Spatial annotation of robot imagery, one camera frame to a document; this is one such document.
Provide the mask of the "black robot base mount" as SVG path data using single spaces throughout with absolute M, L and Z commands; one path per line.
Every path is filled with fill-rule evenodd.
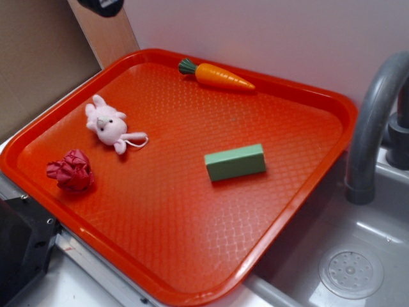
M 1 200 L 1 306 L 43 278 L 59 222 L 28 195 Z

